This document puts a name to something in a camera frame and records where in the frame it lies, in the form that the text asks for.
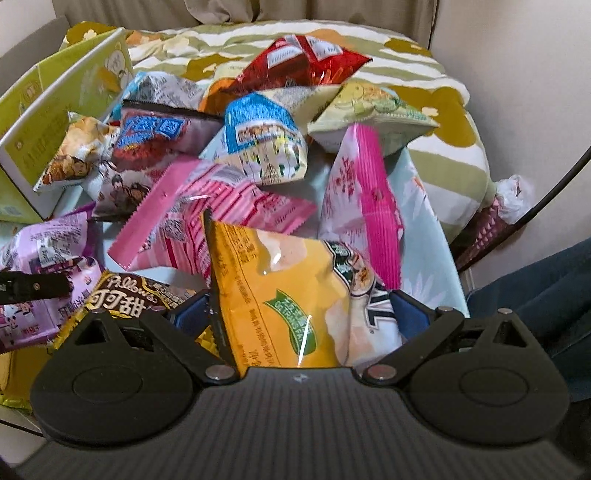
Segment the purple snack bag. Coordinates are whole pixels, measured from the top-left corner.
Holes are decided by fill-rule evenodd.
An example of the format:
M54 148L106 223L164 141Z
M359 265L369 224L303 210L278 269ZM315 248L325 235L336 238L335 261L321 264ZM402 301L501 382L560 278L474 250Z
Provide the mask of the purple snack bag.
M1 248L1 351L56 336L98 282L89 209L20 230Z

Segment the brown gold pillows snack bag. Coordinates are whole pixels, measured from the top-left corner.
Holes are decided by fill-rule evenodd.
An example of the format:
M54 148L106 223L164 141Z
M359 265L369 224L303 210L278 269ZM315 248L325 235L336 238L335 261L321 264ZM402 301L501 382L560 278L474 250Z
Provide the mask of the brown gold pillows snack bag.
M97 310L105 310L115 319L137 319L147 311L154 311L167 320L170 310L197 292L136 274L105 271L83 305L64 322L51 349L59 349L84 317ZM206 351L218 354L211 325L197 338L191 339Z

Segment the yellow chips bag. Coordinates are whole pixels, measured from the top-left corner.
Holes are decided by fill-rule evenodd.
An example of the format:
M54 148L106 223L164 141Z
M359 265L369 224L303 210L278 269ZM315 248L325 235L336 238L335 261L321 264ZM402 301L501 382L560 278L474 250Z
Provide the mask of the yellow chips bag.
M389 290L355 249L204 219L218 348L250 368L362 371L403 345Z

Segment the pink striped snack bag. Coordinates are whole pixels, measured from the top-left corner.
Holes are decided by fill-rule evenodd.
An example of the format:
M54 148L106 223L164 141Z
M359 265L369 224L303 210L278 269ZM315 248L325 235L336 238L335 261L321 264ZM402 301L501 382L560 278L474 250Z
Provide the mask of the pink striped snack bag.
M264 191L235 167L181 155L124 224L108 255L126 271L170 267L208 280L206 217L291 234L315 212L314 202Z

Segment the blue cream snack bag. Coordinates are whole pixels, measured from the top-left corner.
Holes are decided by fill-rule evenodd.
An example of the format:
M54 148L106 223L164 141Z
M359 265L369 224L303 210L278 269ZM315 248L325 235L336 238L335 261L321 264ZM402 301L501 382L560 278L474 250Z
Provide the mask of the blue cream snack bag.
M308 170L304 134L274 119L243 121L238 126L224 121L199 158L231 165L259 185L298 181Z

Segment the pale green snack bag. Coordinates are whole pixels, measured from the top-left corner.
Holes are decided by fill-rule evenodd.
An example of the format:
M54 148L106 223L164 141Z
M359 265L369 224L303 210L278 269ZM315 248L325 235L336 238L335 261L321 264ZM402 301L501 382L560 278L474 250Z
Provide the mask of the pale green snack bag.
M308 124L308 135L325 151L336 153L353 124L367 125L377 132L384 156L439 127L434 119L393 91L368 81L349 80L318 118Z

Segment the cream orange snack bag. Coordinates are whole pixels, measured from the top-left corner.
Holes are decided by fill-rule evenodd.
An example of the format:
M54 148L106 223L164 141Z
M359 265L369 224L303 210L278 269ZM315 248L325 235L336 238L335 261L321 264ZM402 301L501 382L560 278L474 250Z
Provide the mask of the cream orange snack bag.
M308 134L308 124L324 112L341 86L293 86L253 91L238 97L229 91L230 79L214 81L200 101L198 110L221 115L228 125L250 120L280 120L288 128Z

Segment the light blue floral cloth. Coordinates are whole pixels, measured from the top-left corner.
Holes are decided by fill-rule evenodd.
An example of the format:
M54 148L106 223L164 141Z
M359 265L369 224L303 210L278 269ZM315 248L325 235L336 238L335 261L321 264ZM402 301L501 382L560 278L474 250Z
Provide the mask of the light blue floral cloth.
M432 211L427 193L420 187L420 178L415 171L408 149L387 157L386 169L394 197L404 223L402 239L402 289L423 304L436 308L449 306L469 316L464 291L452 258L448 241L439 220ZM320 147L311 147L310 165L304 180L266 187L266 190L315 201L322 208L325 195L325 180L332 167L332 156ZM65 214L88 204L89 197L81 187L67 191L56 207L56 214ZM294 235L315 238L318 234L318 215L308 219ZM107 250L122 228L121 223L99 223L95 257L108 270L122 269L107 255ZM1 222L1 247L25 225ZM168 267L140 270L137 274L177 287L201 290L205 287L200 276L190 275Z

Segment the pink white snack bag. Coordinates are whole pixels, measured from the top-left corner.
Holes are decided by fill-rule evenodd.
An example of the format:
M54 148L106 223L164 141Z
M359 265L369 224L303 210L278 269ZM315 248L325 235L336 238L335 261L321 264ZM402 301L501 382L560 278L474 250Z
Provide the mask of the pink white snack bag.
M377 131L353 124L332 163L318 227L322 240L353 247L389 290L402 286L404 222Z

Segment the cartoon figures snack bag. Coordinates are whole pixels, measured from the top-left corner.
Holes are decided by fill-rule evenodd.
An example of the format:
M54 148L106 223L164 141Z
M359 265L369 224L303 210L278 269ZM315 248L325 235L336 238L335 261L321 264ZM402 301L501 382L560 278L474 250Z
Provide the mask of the cartoon figures snack bag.
M83 189L95 202L91 218L95 221L127 220L160 179L165 167L116 171L101 162L83 182Z

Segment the yellow white popcorn snack bag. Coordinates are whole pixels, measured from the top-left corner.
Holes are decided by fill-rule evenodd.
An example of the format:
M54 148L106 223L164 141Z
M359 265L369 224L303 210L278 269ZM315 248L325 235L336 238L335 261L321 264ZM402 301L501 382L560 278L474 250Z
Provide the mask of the yellow white popcorn snack bag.
M69 112L64 139L35 183L33 191L45 193L83 183L101 161L110 157L118 135L118 126Z

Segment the floral striped quilt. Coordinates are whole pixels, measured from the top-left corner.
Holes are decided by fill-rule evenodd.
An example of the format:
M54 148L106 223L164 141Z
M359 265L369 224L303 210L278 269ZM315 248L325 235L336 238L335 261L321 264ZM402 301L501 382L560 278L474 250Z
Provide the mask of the floral striped quilt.
M439 126L408 145L432 208L449 241L495 195L484 144L467 106L470 93L431 52L393 31L342 22L263 21L126 33L139 71L165 71L204 84L233 78L286 34L318 37L370 57L356 79L387 87Z

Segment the dark red blue snack bag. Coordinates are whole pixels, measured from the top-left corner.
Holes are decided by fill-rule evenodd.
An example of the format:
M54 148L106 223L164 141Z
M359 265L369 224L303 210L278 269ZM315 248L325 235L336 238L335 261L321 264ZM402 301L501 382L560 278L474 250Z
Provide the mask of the dark red blue snack bag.
M110 162L117 171L141 171L169 155L196 156L223 125L218 115L125 99Z

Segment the green cardboard box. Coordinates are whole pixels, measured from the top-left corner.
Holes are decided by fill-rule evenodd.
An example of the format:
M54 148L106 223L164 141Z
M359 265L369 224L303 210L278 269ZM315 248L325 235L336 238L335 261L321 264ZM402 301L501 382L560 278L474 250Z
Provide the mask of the green cardboard box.
M68 114L103 119L133 77L126 31L116 28L38 62L1 97L1 219L49 218L60 192L33 190L60 146Z

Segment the light blue white snack bag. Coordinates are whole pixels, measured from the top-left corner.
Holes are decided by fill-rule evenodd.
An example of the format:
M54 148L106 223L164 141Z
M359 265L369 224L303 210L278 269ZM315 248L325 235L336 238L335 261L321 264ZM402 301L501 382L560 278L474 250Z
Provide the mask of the light blue white snack bag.
M205 91L204 85L173 74L163 71L140 71L123 90L121 100L113 108L108 120L117 122L121 119L124 100L196 109Z

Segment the grey bed headboard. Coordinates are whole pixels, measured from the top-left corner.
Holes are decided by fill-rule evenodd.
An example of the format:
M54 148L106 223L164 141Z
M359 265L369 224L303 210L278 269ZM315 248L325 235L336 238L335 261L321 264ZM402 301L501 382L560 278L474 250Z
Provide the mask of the grey bed headboard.
M31 33L1 56L0 94L3 95L31 67L58 51L70 24L58 17Z

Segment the beige curtain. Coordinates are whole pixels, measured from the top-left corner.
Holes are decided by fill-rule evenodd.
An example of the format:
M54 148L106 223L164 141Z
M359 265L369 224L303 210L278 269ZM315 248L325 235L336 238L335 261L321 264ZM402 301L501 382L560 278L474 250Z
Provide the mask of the beige curtain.
M70 25L93 21L157 31L269 20L341 21L399 32L424 47L430 44L439 9L435 0L63 0L52 6Z

